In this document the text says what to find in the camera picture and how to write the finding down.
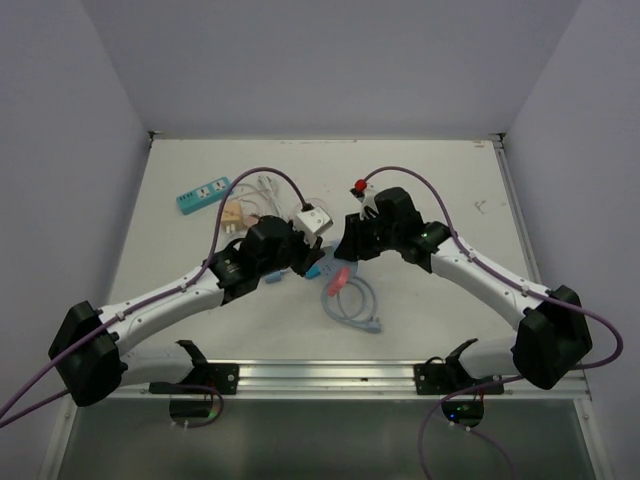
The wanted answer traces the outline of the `red pink cube adapter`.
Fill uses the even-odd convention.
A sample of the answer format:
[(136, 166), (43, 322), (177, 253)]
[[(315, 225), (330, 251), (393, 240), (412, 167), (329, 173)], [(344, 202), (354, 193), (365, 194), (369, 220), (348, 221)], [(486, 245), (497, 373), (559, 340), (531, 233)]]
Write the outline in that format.
[(351, 271), (348, 267), (342, 267), (338, 270), (327, 285), (327, 295), (335, 297), (348, 283), (350, 274)]

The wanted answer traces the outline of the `light blue charger plug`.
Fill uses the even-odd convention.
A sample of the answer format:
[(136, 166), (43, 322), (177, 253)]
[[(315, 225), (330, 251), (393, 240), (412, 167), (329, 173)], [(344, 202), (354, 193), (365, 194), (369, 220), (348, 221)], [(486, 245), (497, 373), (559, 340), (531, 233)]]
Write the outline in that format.
[(267, 284), (277, 283), (283, 279), (285, 274), (286, 274), (286, 271), (283, 271), (283, 270), (276, 271), (265, 276), (264, 280)]

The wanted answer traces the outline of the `blue cube socket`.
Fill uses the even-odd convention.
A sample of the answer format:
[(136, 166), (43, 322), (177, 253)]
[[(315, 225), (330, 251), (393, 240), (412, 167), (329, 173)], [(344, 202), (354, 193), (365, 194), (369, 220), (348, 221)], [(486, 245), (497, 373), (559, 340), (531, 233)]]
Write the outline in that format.
[(317, 266), (312, 266), (305, 274), (305, 278), (310, 280), (321, 275), (321, 271)]

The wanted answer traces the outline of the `teal power strip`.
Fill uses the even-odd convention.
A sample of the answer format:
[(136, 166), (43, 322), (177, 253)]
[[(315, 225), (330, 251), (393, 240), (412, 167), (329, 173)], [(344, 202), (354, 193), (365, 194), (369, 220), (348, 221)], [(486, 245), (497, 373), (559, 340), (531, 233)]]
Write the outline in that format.
[(230, 187), (230, 180), (221, 177), (176, 197), (176, 204), (183, 215), (192, 214), (219, 202)]

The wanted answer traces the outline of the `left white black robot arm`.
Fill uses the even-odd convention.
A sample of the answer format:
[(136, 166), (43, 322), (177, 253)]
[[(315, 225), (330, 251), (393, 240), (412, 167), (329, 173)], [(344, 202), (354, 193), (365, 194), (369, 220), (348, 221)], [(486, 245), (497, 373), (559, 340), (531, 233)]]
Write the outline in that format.
[(157, 351), (141, 343), (201, 312), (229, 304), (257, 289), (260, 279), (287, 268), (300, 276), (323, 256), (322, 234), (332, 220), (321, 208), (285, 221), (264, 216), (201, 266), (180, 279), (115, 305), (87, 301), (68, 311), (49, 356), (74, 403), (87, 407), (116, 389), (158, 384), (171, 393), (193, 393), (214, 384), (206, 357), (190, 340)]

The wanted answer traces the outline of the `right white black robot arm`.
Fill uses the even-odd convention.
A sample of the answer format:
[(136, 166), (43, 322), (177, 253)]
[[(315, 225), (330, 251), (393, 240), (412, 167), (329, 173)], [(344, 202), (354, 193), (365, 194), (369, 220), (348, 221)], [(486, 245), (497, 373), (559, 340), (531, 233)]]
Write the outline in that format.
[(335, 255), (359, 262), (387, 251), (448, 280), (502, 317), (513, 332), (494, 340), (469, 339), (428, 368), (441, 391), (468, 392), (495, 376), (519, 375), (549, 390), (591, 350), (579, 296), (549, 290), (500, 267), (438, 221), (426, 222), (401, 187), (376, 192), (358, 183), (350, 191), (360, 210), (345, 218)]

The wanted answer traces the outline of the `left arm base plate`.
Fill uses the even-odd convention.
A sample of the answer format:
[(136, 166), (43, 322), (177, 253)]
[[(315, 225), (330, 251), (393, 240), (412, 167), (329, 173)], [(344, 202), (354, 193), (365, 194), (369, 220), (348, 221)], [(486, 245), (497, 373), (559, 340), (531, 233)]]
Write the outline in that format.
[(221, 395), (235, 395), (240, 379), (237, 363), (208, 363), (195, 367), (184, 380), (177, 384), (153, 382), (149, 385), (151, 394), (196, 394), (210, 389)]

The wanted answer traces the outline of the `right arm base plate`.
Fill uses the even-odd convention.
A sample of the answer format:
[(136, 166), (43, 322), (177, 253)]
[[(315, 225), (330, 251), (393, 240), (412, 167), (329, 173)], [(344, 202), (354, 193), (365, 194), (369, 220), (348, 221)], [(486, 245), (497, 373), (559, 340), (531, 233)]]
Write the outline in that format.
[(446, 363), (424, 362), (413, 366), (413, 378), (418, 395), (449, 395), (460, 390), (495, 382), (491, 376), (470, 377), (461, 367)]

